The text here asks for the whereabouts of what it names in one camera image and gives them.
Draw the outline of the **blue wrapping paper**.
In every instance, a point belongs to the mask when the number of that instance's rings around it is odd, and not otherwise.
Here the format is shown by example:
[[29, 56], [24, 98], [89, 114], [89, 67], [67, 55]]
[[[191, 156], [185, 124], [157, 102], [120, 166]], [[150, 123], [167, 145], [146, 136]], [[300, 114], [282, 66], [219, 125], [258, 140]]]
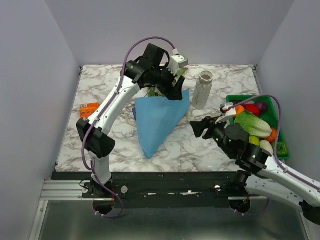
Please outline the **blue wrapping paper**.
[[166, 97], [139, 97], [135, 100], [135, 122], [144, 156], [151, 159], [176, 128], [190, 108], [190, 91], [182, 92], [182, 100]]

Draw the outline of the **pink flower bouquet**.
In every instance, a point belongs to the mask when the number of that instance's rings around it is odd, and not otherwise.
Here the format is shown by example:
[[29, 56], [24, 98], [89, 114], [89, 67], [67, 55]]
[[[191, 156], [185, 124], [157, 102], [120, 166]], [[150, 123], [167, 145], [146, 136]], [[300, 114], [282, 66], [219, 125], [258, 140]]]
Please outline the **pink flower bouquet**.
[[164, 97], [155, 85], [147, 85], [146, 87], [146, 97]]

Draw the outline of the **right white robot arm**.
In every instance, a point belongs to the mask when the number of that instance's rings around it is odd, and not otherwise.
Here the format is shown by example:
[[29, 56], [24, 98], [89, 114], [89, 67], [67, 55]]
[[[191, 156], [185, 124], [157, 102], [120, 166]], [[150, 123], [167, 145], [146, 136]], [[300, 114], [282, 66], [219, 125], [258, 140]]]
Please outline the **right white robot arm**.
[[241, 168], [230, 191], [245, 192], [283, 202], [303, 213], [310, 222], [320, 223], [320, 183], [276, 160], [267, 150], [249, 142], [239, 124], [226, 125], [212, 117], [191, 121], [196, 138], [213, 139], [222, 151]]

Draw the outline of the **white ceramic vase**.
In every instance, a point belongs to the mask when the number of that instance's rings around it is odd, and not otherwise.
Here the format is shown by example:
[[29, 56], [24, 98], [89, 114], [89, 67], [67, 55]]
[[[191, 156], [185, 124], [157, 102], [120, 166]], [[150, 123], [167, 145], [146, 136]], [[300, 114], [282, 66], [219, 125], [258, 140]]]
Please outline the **white ceramic vase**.
[[212, 89], [214, 74], [209, 70], [202, 71], [195, 84], [191, 105], [198, 110], [203, 109]]

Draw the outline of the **orange pepper toy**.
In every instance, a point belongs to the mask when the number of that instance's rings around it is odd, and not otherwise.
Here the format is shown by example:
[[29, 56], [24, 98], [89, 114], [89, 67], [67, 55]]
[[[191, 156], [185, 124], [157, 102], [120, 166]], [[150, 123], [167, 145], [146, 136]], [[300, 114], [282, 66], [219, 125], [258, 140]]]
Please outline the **orange pepper toy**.
[[236, 117], [245, 111], [245, 108], [242, 105], [238, 105], [235, 107]]

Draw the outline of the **green apple toy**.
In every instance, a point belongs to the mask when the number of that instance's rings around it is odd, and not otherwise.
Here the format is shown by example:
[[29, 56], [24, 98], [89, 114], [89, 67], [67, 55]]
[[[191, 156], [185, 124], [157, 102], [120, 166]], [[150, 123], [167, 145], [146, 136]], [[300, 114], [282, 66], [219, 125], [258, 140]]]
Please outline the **green apple toy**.
[[249, 137], [249, 143], [256, 145], [256, 146], [260, 146], [260, 139], [256, 136], [250, 136]]

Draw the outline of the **red pepper toy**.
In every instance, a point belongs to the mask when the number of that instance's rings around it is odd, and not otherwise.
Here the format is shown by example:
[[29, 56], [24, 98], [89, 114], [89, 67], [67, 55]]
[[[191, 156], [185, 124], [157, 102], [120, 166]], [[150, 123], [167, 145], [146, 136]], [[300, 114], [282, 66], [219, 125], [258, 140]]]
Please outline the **red pepper toy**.
[[260, 116], [260, 109], [256, 107], [254, 104], [245, 104], [243, 107], [246, 111], [252, 113], [256, 117]]

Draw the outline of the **green lettuce toy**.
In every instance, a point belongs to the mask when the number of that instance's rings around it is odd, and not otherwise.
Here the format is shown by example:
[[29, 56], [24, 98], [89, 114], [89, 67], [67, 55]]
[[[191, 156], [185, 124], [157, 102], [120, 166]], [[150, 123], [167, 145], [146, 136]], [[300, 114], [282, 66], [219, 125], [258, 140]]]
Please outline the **green lettuce toy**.
[[235, 118], [234, 123], [239, 124], [251, 136], [261, 139], [267, 138], [272, 134], [272, 128], [267, 122], [247, 110], [240, 113]]

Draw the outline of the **purple onion toy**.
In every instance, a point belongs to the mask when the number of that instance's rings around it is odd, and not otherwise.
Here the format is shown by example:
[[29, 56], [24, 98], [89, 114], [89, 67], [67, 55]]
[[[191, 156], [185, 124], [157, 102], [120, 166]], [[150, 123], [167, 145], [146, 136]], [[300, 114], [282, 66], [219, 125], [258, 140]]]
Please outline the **purple onion toy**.
[[259, 109], [259, 112], [261, 114], [266, 113], [268, 111], [268, 105], [263, 101], [256, 101], [254, 103], [254, 106], [256, 106]]

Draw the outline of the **white radish toy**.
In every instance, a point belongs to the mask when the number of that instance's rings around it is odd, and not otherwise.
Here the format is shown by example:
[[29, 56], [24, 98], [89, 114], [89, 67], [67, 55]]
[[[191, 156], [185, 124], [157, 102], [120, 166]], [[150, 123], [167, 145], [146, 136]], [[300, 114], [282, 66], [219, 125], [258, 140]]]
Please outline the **white radish toy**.
[[271, 143], [269, 141], [261, 140], [260, 141], [260, 147], [262, 149], [266, 150], [267, 152], [269, 152], [271, 156], [274, 155], [274, 149], [273, 149], [273, 147], [272, 147], [272, 145], [271, 145]]

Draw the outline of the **orange pumpkin toy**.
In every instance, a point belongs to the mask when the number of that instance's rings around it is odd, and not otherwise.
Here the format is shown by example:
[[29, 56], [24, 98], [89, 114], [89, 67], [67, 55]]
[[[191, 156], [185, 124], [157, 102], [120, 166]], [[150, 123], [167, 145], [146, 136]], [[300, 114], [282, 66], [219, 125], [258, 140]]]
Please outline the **orange pumpkin toy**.
[[270, 136], [265, 138], [265, 140], [268, 141], [269, 143], [273, 143], [277, 138], [277, 134], [278, 134], [277, 130], [272, 127]]

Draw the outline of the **green plastic basket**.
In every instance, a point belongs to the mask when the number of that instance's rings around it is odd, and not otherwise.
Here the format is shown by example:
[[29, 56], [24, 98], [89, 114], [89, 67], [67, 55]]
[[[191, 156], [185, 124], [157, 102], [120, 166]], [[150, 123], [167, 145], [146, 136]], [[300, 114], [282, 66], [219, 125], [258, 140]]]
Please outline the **green plastic basket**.
[[[255, 102], [258, 102], [258, 101], [262, 101], [264, 103], [266, 103], [268, 105], [268, 111], [265, 112], [265, 113], [260, 113], [259, 117], [260, 119], [264, 120], [265, 122], [267, 122], [269, 124], [269, 126], [271, 128], [274, 128], [278, 131], [278, 123], [279, 123], [279, 119], [277, 117], [277, 114], [276, 114], [276, 111], [275, 111], [275, 108], [274, 108], [274, 105], [272, 103], [272, 100], [269, 96], [260, 96], [258, 98], [255, 98], [253, 100], [250, 100], [246, 103], [243, 103], [244, 101], [248, 100], [249, 98], [251, 98], [250, 95], [228, 95], [226, 97], [226, 101], [228, 103], [233, 103], [234, 105], [238, 104], [238, 103], [241, 103], [241, 106], [244, 106], [246, 104], [253, 104]], [[230, 120], [230, 124], [234, 124], [234, 120], [236, 118], [232, 118]], [[272, 147], [275, 146], [275, 141], [271, 143]]]

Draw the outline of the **green pepper toy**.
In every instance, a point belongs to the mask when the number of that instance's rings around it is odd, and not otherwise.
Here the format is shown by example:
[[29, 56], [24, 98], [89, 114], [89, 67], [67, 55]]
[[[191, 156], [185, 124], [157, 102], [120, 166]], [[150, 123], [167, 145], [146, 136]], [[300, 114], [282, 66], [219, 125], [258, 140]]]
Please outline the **green pepper toy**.
[[289, 155], [289, 149], [285, 142], [277, 143], [276, 154], [278, 157], [287, 157]]

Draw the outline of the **orange packet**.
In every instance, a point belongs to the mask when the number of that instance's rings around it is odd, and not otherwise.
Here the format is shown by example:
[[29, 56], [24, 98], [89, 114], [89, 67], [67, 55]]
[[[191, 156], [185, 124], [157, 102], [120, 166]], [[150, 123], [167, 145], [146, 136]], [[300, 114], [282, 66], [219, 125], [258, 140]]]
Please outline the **orange packet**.
[[79, 116], [83, 120], [87, 120], [98, 108], [100, 104], [98, 102], [85, 103], [80, 105]]

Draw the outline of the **aluminium rail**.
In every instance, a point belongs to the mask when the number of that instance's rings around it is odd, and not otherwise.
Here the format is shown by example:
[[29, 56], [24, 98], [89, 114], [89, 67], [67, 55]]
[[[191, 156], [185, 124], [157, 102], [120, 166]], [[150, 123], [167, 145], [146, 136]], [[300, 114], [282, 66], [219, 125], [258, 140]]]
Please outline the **aluminium rail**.
[[45, 180], [35, 213], [29, 240], [39, 240], [49, 202], [80, 201], [82, 188], [79, 180]]

